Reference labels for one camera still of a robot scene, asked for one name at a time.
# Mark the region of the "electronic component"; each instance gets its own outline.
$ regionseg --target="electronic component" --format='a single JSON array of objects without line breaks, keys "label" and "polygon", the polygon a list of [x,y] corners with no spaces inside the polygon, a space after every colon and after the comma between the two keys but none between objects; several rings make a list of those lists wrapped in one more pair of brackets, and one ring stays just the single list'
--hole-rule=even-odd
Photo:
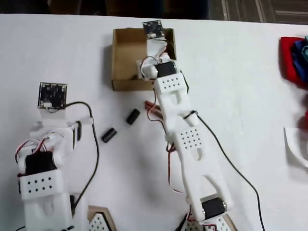
[{"label": "electronic component", "polygon": [[203,202],[202,208],[206,220],[226,212],[226,205],[219,197]]},{"label": "electronic component", "polygon": [[26,174],[33,175],[57,169],[52,159],[52,152],[38,151],[26,157]]},{"label": "electronic component", "polygon": [[140,111],[137,109],[134,109],[130,115],[128,116],[128,118],[126,119],[126,122],[130,125],[132,125],[135,120],[138,118],[138,116],[140,115]]},{"label": "electronic component", "polygon": [[157,64],[155,65],[156,69],[157,69],[157,77],[164,77],[164,76],[169,76],[169,75],[173,75],[177,72],[177,68],[174,64],[174,62],[170,61],[167,63],[163,63],[163,64]]},{"label": "electronic component", "polygon": [[114,128],[110,128],[105,134],[103,134],[102,141],[108,143],[116,134],[117,131]]},{"label": "electronic component", "polygon": [[149,39],[165,37],[163,26],[160,20],[144,22],[142,25]]},{"label": "electronic component", "polygon": [[38,108],[64,109],[67,84],[40,83]]}]

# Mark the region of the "perforated plastic panel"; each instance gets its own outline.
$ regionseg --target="perforated plastic panel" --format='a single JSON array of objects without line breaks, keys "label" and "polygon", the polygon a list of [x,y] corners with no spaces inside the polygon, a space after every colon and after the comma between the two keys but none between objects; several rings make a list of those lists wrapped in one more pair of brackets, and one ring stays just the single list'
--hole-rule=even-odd
[{"label": "perforated plastic panel", "polygon": [[[209,224],[216,224],[217,231],[234,231],[231,229],[223,217],[211,219]],[[214,227],[205,227],[206,231],[214,231]],[[203,226],[197,221],[187,221],[181,231],[203,231]]]},{"label": "perforated plastic panel", "polygon": [[95,214],[93,220],[90,223],[89,231],[109,231],[106,220],[102,214]]},{"label": "perforated plastic panel", "polygon": [[185,80],[181,73],[158,78],[154,84],[156,85],[155,89],[158,88],[161,94],[186,89]]},{"label": "perforated plastic panel", "polygon": [[184,150],[202,147],[203,139],[202,134],[198,130],[198,126],[176,132],[175,138],[178,140],[180,147]]},{"label": "perforated plastic panel", "polygon": [[23,200],[64,192],[62,172],[53,170],[21,177],[20,190]]}]

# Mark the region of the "floor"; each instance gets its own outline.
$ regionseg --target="floor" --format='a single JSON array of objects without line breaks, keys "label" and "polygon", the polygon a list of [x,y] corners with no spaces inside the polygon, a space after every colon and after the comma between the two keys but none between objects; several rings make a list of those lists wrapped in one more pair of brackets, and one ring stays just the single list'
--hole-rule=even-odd
[{"label": "floor", "polygon": [[209,18],[226,21],[308,24],[308,0],[212,0]]}]

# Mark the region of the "small circuit board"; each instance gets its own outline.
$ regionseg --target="small circuit board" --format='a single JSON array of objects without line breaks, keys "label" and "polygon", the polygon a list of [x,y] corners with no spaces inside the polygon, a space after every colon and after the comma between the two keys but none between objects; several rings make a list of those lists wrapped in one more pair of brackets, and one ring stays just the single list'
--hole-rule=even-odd
[{"label": "small circuit board", "polygon": [[160,20],[144,22],[142,25],[148,39],[165,37],[162,22]]},{"label": "small circuit board", "polygon": [[67,84],[40,83],[38,108],[64,109],[66,104]]}]

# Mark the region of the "red cloth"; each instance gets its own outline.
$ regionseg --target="red cloth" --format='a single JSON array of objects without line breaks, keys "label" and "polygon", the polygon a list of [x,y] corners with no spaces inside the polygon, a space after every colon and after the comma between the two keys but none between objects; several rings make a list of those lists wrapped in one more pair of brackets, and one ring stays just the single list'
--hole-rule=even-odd
[{"label": "red cloth", "polygon": [[297,38],[297,37],[281,37],[280,38],[280,48],[281,48],[281,55],[282,55],[282,64],[284,68],[284,75],[285,78],[295,84],[306,86],[307,84],[302,81],[297,74],[294,66],[293,66],[293,59],[291,48],[296,41],[305,40],[304,38]]}]

